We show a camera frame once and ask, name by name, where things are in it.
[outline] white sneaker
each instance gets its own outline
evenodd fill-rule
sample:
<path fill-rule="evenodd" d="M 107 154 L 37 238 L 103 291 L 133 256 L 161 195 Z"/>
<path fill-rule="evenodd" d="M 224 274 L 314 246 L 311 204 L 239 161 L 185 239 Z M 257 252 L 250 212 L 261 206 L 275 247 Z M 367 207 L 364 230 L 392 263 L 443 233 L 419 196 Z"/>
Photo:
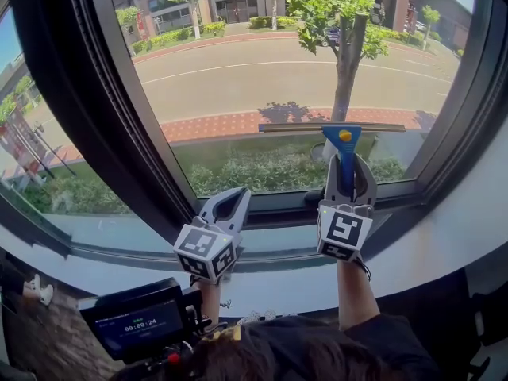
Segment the white sneaker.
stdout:
<path fill-rule="evenodd" d="M 43 305 L 49 305 L 51 303 L 51 299 L 53 298 L 53 285 L 48 285 L 43 290 L 40 290 L 40 303 Z"/>
<path fill-rule="evenodd" d="M 30 285 L 34 291 L 40 291 L 40 276 L 39 274 L 35 274 L 33 279 L 30 281 Z"/>

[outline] red curb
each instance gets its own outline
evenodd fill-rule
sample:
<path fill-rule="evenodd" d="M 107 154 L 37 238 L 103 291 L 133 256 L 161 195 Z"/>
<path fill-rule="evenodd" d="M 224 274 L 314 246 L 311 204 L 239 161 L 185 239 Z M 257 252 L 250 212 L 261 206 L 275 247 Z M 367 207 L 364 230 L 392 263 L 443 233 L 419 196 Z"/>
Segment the red curb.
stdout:
<path fill-rule="evenodd" d="M 291 123 L 307 121 L 329 121 L 332 110 L 309 109 L 308 107 L 284 107 L 250 111 L 246 113 L 221 114 L 205 116 L 189 120 L 168 121 L 160 125 L 168 143 L 192 142 L 195 140 L 212 139 L 218 137 L 234 137 L 245 134 L 258 134 L 259 124 Z M 413 110 L 365 109 L 351 108 L 346 121 L 402 124 L 408 130 L 430 131 L 435 120 L 435 114 Z M 74 145 L 67 145 L 56 149 L 56 153 L 66 163 L 74 163 L 83 159 Z M 48 167 L 57 167 L 61 162 L 51 153 L 44 158 Z M 3 179 L 19 176 L 24 173 L 19 166 L 6 170 Z"/>
<path fill-rule="evenodd" d="M 286 38 L 298 38 L 298 34 L 291 31 L 279 31 L 276 33 L 254 33 L 254 34 L 239 34 L 239 35 L 230 35 L 227 37 L 216 37 L 210 38 L 208 40 L 197 40 L 188 42 L 186 44 L 176 45 L 175 47 L 163 48 L 158 51 L 150 52 L 149 54 L 142 56 L 135 56 L 133 58 L 133 62 L 138 64 L 139 62 L 143 62 L 145 60 L 151 60 L 153 58 L 157 58 L 159 56 L 164 56 L 167 54 L 171 54 L 174 52 L 187 51 L 189 49 L 203 48 L 211 45 L 220 45 L 220 44 L 228 44 L 232 42 L 245 42 L 250 40 L 280 40 Z M 389 48 L 395 48 L 402 51 L 414 52 L 419 56 L 424 56 L 425 58 L 435 59 L 436 57 L 430 55 L 426 52 L 422 52 L 416 48 L 411 48 L 405 46 L 403 44 L 393 44 L 387 43 Z"/>

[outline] sidewalk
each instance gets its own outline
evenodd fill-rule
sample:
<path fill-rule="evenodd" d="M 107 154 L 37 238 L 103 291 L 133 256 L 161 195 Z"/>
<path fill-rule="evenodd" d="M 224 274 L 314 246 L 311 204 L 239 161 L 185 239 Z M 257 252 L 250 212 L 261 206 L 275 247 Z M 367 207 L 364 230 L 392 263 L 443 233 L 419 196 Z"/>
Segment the sidewalk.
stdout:
<path fill-rule="evenodd" d="M 173 52 L 179 52 L 179 51 L 187 51 L 189 49 L 196 49 L 196 48 L 202 48 L 207 47 L 209 45 L 219 45 L 219 44 L 228 44 L 232 42 L 244 42 L 244 41 L 250 41 L 250 40 L 280 40 L 280 39 L 286 39 L 286 38 L 298 38 L 298 34 L 295 31 L 277 31 L 273 33 L 254 33 L 254 34 L 236 34 L 236 35 L 229 35 L 227 37 L 216 37 L 216 38 L 210 38 L 207 40 L 197 40 L 192 41 L 186 44 L 176 45 L 175 47 L 170 48 L 163 48 L 159 49 L 158 51 L 150 52 L 143 56 L 138 56 L 133 58 L 133 62 L 135 64 L 138 64 L 139 62 L 143 62 L 145 60 L 151 60 L 153 58 L 157 58 L 159 56 L 164 56 Z M 391 42 L 387 42 L 388 47 L 399 50 L 399 51 L 409 51 L 417 53 L 419 56 L 424 56 L 426 58 L 430 59 L 436 59 L 435 55 L 429 54 L 427 52 L 423 52 L 420 49 L 412 48 L 404 44 L 395 44 Z"/>
<path fill-rule="evenodd" d="M 329 121 L 332 110 L 298 108 L 278 108 L 268 110 L 253 110 L 244 113 L 221 114 L 216 116 L 197 117 L 181 121 L 169 121 L 160 125 L 166 140 L 170 144 L 191 144 L 196 140 L 207 140 L 219 137 L 238 137 L 245 134 L 259 133 L 259 124 L 291 123 L 307 121 Z M 365 109 L 351 108 L 347 121 L 402 124 L 408 130 L 425 133 L 430 131 L 435 120 L 435 114 L 413 110 Z M 73 164 L 83 161 L 83 156 L 74 145 L 56 148 L 57 154 L 66 163 Z M 49 167 L 59 167 L 61 162 L 51 153 L 47 154 L 44 163 Z M 21 167 L 9 169 L 2 176 L 3 179 L 13 178 L 24 174 Z"/>

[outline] black shirt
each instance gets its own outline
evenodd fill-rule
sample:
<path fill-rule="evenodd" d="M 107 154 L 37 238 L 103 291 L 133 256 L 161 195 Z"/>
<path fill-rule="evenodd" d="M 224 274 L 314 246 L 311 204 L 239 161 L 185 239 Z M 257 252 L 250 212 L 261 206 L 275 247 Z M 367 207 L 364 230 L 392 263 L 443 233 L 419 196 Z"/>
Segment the black shirt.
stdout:
<path fill-rule="evenodd" d="M 351 339 L 362 344 L 374 356 L 378 356 L 393 368 L 403 370 L 410 379 L 416 381 L 438 380 L 439 369 L 420 344 L 410 324 L 404 317 L 378 315 L 361 325 L 352 327 L 344 333 L 320 321 L 307 317 L 281 317 L 272 321 L 248 323 L 248 336 L 242 342 L 248 343 L 251 337 L 267 341 L 275 359 L 283 368 L 283 381 L 308 378 L 303 357 L 306 356 L 307 337 L 333 337 L 348 343 Z"/>

